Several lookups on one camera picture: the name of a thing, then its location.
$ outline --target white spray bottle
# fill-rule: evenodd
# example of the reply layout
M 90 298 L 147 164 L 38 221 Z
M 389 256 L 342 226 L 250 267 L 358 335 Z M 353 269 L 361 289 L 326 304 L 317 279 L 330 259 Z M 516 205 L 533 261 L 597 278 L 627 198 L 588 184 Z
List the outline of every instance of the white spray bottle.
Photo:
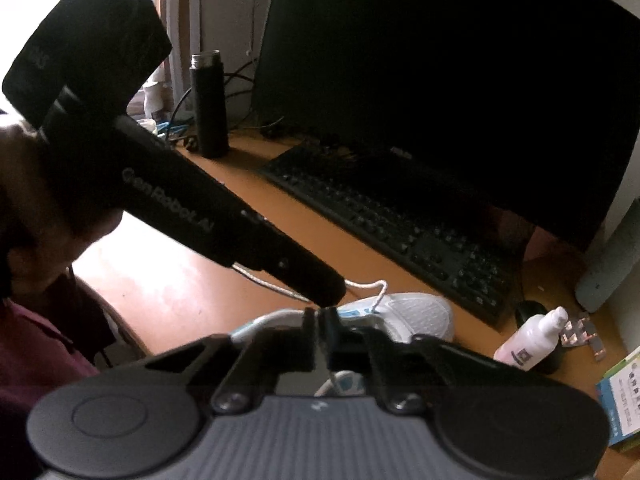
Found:
M 546 316 L 537 314 L 530 317 L 495 351 L 494 359 L 521 370 L 530 370 L 556 348 L 560 331 L 568 319 L 569 315 L 561 306 Z

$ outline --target round pad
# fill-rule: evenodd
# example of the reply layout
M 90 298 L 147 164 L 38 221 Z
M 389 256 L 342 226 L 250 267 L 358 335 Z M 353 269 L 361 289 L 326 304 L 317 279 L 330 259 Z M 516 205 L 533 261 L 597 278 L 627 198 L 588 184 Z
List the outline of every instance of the round pad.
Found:
M 585 394 L 558 386 L 461 388 L 436 410 L 436 428 L 460 462 L 503 479 L 593 473 L 609 425 Z
M 27 434 L 53 469 L 115 479 L 162 465 L 196 437 L 199 423 L 196 403 L 180 386 L 79 383 L 44 397 Z

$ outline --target black water bottle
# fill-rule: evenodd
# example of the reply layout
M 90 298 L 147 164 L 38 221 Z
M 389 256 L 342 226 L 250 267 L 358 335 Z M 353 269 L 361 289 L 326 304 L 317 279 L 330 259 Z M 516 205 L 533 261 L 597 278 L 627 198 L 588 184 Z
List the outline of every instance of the black water bottle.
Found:
M 192 54 L 189 72 L 200 154 L 206 158 L 223 156 L 229 150 L 229 137 L 220 51 Z

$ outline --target hand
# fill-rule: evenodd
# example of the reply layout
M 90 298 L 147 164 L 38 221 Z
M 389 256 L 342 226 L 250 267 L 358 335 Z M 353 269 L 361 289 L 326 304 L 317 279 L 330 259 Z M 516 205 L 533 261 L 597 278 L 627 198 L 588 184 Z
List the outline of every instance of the hand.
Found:
M 67 215 L 43 175 L 34 132 L 15 116 L 0 115 L 0 220 L 17 218 L 34 241 L 9 251 L 15 295 L 43 292 L 89 245 L 118 226 L 122 211 L 80 203 Z

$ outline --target bottle cap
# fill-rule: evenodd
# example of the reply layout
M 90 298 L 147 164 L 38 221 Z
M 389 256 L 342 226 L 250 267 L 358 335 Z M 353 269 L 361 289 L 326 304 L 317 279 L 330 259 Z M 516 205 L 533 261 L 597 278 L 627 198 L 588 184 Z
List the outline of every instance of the bottle cap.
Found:
M 220 64 L 221 61 L 219 50 L 191 54 L 191 68 L 208 68 L 215 64 Z
M 566 310 L 559 306 L 540 320 L 540 332 L 545 335 L 557 335 L 564 328 L 568 320 L 569 315 Z

